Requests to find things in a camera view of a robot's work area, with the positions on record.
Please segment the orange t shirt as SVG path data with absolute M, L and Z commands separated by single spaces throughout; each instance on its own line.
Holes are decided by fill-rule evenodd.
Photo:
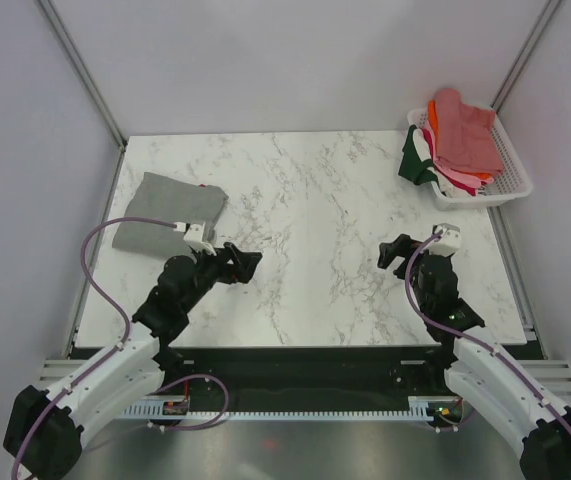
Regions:
M 430 125 L 430 128 L 433 132 L 433 137 L 434 137 L 434 147 L 437 147 L 437 140 L 438 140 L 438 119 L 437 119 L 437 114 L 436 114 L 436 106 L 435 106 L 435 101 L 434 100 L 430 100 L 428 102 L 427 105 L 427 112 L 428 112 L 428 122 Z M 479 179 L 479 182 L 481 184 L 490 184 L 494 181 L 494 178 L 487 173 L 482 173 L 482 172 L 474 172 L 474 173 L 470 173 L 470 172 L 462 172 L 459 170 L 456 170 L 457 174 L 462 174 L 462 175 L 466 175 L 467 177 L 476 177 Z

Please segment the right aluminium frame post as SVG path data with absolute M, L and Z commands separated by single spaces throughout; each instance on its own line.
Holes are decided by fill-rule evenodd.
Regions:
M 565 4 L 564 0 L 546 0 L 540 13 L 538 14 L 532 28 L 530 29 L 523 45 L 511 64 L 504 80 L 502 81 L 496 95 L 494 96 L 491 107 L 499 112 L 505 105 L 509 95 L 516 86 L 518 80 L 522 76 L 529 61 L 533 57 L 536 49 L 542 41 L 546 31 L 549 29 L 561 7 Z

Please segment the aluminium frame post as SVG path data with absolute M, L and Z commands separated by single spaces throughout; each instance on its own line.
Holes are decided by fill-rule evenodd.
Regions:
M 118 126 L 116 119 L 107 105 L 104 96 L 101 94 L 86 62 L 82 58 L 81 52 L 76 46 L 67 26 L 59 14 L 55 4 L 50 0 L 35 0 L 35 6 L 43 16 L 49 28 L 67 58 L 72 70 L 79 79 L 84 91 L 88 95 L 97 113 L 102 119 L 111 138 L 118 149 L 123 152 L 127 146 L 127 139 Z
M 516 86 L 518 80 L 522 76 L 529 61 L 533 57 L 536 49 L 542 41 L 546 31 L 549 29 L 561 7 L 565 4 L 564 0 L 546 0 L 540 13 L 538 14 L 532 28 L 530 29 L 523 45 L 511 64 L 504 80 L 502 81 L 496 95 L 494 96 L 491 107 L 499 112 L 505 105 L 509 95 Z

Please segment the light pink t shirt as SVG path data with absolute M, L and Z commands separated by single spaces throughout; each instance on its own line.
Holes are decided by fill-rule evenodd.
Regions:
M 436 171 L 440 174 L 441 177 L 445 178 L 447 182 L 452 185 L 452 187 L 465 191 L 468 196 L 476 196 L 477 191 L 484 186 L 482 180 L 476 176 L 461 173 L 446 167 L 443 161 L 437 155 L 436 135 L 433 129 L 430 125 L 427 125 L 425 129 L 430 135 L 432 145 L 432 161 Z

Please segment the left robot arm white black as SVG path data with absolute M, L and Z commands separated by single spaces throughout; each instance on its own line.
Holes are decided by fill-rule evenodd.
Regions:
M 130 405 L 180 389 L 185 371 L 171 344 L 187 328 L 189 312 L 218 283 L 248 283 L 261 259 L 231 242 L 170 258 L 121 339 L 49 387 L 28 386 L 17 395 L 3 441 L 14 458 L 11 476 L 25 468 L 38 479 L 63 478 Z

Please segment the salmon pink t shirt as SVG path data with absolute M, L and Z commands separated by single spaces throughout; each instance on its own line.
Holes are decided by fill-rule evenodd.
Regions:
M 469 174 L 500 175 L 504 166 L 491 135 L 495 112 L 465 104 L 453 88 L 439 90 L 434 103 L 438 123 L 436 151 L 445 165 Z

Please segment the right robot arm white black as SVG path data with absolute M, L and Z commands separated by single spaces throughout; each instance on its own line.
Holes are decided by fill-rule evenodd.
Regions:
M 403 281 L 408 302 L 439 343 L 423 368 L 432 392 L 466 401 L 510 445 L 527 479 L 571 479 L 571 406 L 528 373 L 460 296 L 452 258 L 462 243 L 451 225 L 420 242 L 406 234 L 379 246 L 377 265 Z

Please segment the folded grey t shirt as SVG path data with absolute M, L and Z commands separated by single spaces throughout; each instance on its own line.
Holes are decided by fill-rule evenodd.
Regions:
M 125 215 L 168 223 L 204 222 L 212 227 L 227 200 L 227 194 L 217 186 L 197 186 L 146 172 Z M 191 254 L 181 232 L 141 222 L 121 223 L 112 240 L 112 247 L 163 261 L 177 255 Z

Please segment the left aluminium frame post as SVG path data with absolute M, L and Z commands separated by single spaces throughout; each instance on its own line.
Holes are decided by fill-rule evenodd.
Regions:
M 79 79 L 84 91 L 88 95 L 97 113 L 102 119 L 111 138 L 118 149 L 123 152 L 127 146 L 127 139 L 118 126 L 116 119 L 107 105 L 104 96 L 101 94 L 86 62 L 82 58 L 81 52 L 76 46 L 67 26 L 59 14 L 55 4 L 50 0 L 35 0 L 35 6 L 43 16 L 49 28 L 67 58 L 72 70 Z

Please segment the white plastic laundry basket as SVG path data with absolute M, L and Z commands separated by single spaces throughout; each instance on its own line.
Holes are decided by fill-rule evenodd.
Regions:
M 473 197 L 451 198 L 443 195 L 437 185 L 429 183 L 426 189 L 430 192 L 437 209 L 450 211 L 497 207 L 532 193 L 532 182 L 498 115 L 495 115 L 491 136 L 500 154 L 503 172 L 492 183 L 479 189 L 477 195 Z

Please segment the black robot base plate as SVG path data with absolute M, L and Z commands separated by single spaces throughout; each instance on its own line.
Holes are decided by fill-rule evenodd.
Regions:
M 412 396 L 452 396 L 452 357 L 438 346 L 186 348 L 161 382 L 187 377 L 193 412 L 402 410 Z

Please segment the dark green white garment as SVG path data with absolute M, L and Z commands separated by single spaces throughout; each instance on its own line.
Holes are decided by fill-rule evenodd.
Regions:
M 417 140 L 423 140 L 423 137 L 419 134 L 417 126 L 411 125 L 402 147 L 398 175 L 415 186 L 438 183 L 431 155 L 427 154 L 425 158 L 420 156 L 416 147 Z

